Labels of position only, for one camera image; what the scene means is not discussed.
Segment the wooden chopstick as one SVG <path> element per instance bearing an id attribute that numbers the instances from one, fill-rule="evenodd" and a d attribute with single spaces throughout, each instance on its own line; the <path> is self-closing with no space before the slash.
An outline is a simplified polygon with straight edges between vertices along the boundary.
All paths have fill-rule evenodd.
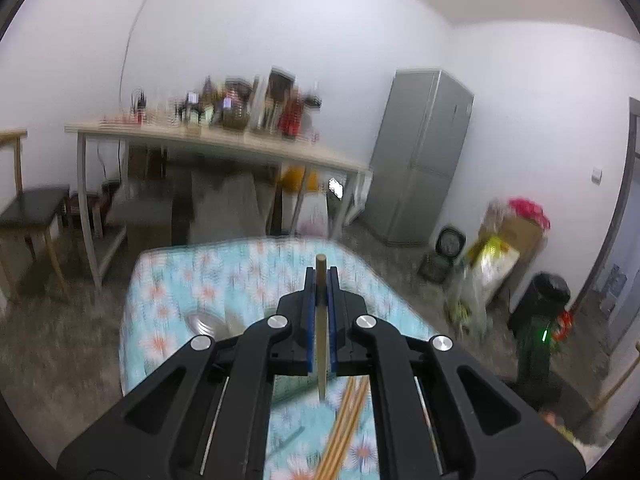
<path id="1" fill-rule="evenodd" d="M 336 419 L 332 426 L 326 446 L 314 474 L 318 480 L 334 479 L 341 463 L 341 457 L 345 442 L 349 438 L 350 420 L 352 419 L 352 408 L 356 403 L 357 379 L 349 378 Z"/>
<path id="2" fill-rule="evenodd" d="M 320 401 L 326 398 L 326 385 L 328 384 L 328 300 L 326 299 L 326 256 L 319 254 L 316 257 L 316 356 L 318 393 Z"/>
<path id="3" fill-rule="evenodd" d="M 369 377 L 359 380 L 349 378 L 337 418 L 332 426 L 320 465 L 316 471 L 317 479 L 336 479 L 355 434 L 356 426 L 369 390 Z"/>

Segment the metal spoon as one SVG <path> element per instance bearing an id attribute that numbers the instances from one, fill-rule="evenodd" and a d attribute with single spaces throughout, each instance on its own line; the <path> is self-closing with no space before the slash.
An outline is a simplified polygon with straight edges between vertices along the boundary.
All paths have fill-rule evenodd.
<path id="1" fill-rule="evenodd" d="M 241 336 L 247 328 L 242 318 L 230 310 L 223 314 L 193 311 L 186 315 L 186 324 L 194 335 L 206 335 L 218 341 Z"/>

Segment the black rice cooker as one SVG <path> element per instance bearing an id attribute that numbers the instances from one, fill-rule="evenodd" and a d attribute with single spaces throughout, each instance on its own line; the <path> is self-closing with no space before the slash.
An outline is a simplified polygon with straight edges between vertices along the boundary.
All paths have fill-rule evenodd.
<path id="1" fill-rule="evenodd" d="M 418 269 L 425 281 L 441 285 L 448 278 L 457 258 L 462 254 L 466 236 L 454 226 L 444 226 L 435 246 L 427 252 Z"/>

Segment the yellow plastic bag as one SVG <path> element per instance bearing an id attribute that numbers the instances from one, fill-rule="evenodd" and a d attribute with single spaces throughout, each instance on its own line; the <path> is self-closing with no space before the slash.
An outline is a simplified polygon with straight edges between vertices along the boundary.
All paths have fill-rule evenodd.
<path id="1" fill-rule="evenodd" d="M 291 166 L 282 174 L 279 184 L 287 193 L 297 193 L 303 184 L 306 169 L 302 166 Z M 311 170 L 307 180 L 307 190 L 318 192 L 320 190 L 319 175 L 316 170 Z"/>

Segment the floral blue tablecloth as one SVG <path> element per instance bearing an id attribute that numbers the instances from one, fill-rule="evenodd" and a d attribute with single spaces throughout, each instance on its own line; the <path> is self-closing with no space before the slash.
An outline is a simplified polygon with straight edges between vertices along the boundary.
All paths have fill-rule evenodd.
<path id="1" fill-rule="evenodd" d="M 213 315 L 231 335 L 272 315 L 282 296 L 303 288 L 319 254 L 337 268 L 341 289 L 363 296 L 370 314 L 407 336 L 434 336 L 434 328 L 367 263 L 329 240 L 249 238 L 157 249 L 140 256 L 127 292 L 119 344 L 122 391 L 137 387 L 195 335 L 194 315 Z M 265 478 L 314 478 L 346 385 L 344 377 L 331 379 L 320 399 L 316 378 L 276 380 Z"/>

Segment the grey long desk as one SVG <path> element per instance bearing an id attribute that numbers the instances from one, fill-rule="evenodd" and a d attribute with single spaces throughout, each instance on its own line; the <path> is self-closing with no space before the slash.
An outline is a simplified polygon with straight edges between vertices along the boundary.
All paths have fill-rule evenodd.
<path id="1" fill-rule="evenodd" d="M 233 160 L 249 162 L 280 162 L 305 168 L 302 189 L 298 192 L 292 225 L 296 226 L 300 208 L 308 188 L 312 170 L 346 177 L 345 192 L 337 216 L 333 221 L 330 237 L 336 240 L 342 234 L 349 204 L 354 197 L 358 179 L 369 167 L 345 155 L 332 151 L 319 143 L 291 141 L 277 136 L 260 136 L 249 131 L 232 132 L 223 128 L 171 127 L 144 122 L 141 125 L 116 124 L 116 122 L 78 122 L 64 127 L 64 131 L 76 136 L 77 141 L 77 196 L 89 271 L 96 289 L 102 287 L 103 279 L 114 255 L 127 235 L 121 229 L 108 246 L 102 258 L 96 255 L 90 226 L 87 195 L 87 143 L 93 141 L 115 141 L 124 148 L 122 154 L 129 155 L 132 144 L 148 148 L 178 148 L 178 150 L 202 155 L 224 156 Z"/>

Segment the cardboard box with bags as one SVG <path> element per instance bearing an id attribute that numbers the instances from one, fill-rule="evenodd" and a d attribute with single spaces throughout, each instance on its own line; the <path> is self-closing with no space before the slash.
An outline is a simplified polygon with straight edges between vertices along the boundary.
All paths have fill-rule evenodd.
<path id="1" fill-rule="evenodd" d="M 528 198 L 490 202 L 476 241 L 454 267 L 445 299 L 449 321 L 484 330 L 488 310 L 511 303 L 550 229 L 544 208 Z"/>

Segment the red soda bottle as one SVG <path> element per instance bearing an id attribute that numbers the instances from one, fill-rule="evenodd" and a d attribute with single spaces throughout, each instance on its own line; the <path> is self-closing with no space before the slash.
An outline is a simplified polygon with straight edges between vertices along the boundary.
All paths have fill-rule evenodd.
<path id="1" fill-rule="evenodd" d="M 285 100 L 278 122 L 278 129 L 287 138 L 296 138 L 302 124 L 304 99 L 297 89 L 293 89 Z"/>

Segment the black trash bin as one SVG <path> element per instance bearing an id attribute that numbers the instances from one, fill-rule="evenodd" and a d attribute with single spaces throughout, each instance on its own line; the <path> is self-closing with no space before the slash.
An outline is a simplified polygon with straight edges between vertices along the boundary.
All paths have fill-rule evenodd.
<path id="1" fill-rule="evenodd" d="M 550 382 L 551 339 L 553 325 L 568 300 L 566 281 L 541 272 L 533 277 L 508 319 L 518 357 L 518 374 L 511 388 L 535 410 L 560 397 L 560 388 Z"/>

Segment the grey refrigerator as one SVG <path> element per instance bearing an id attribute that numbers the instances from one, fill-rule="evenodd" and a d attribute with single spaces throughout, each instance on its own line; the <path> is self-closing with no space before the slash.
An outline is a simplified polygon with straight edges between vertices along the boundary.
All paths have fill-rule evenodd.
<path id="1" fill-rule="evenodd" d="M 398 70 L 370 161 L 362 222 L 387 245 L 425 244 L 447 198 L 474 96 L 444 70 Z"/>

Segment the wooden chair black seat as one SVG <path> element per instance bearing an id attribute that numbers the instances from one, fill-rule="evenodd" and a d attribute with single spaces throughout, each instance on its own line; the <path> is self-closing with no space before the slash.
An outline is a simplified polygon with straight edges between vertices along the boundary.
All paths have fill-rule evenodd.
<path id="1" fill-rule="evenodd" d="M 13 151 L 13 175 L 15 195 L 9 205 L 1 211 L 1 238 L 19 236 L 26 240 L 30 255 L 35 259 L 32 239 L 38 235 L 44 241 L 44 247 L 58 279 L 62 293 L 70 299 L 68 286 L 51 234 L 52 222 L 65 214 L 65 205 L 70 197 L 68 186 L 40 186 L 24 188 L 22 174 L 22 142 L 28 136 L 26 129 L 1 131 L 1 147 Z"/>

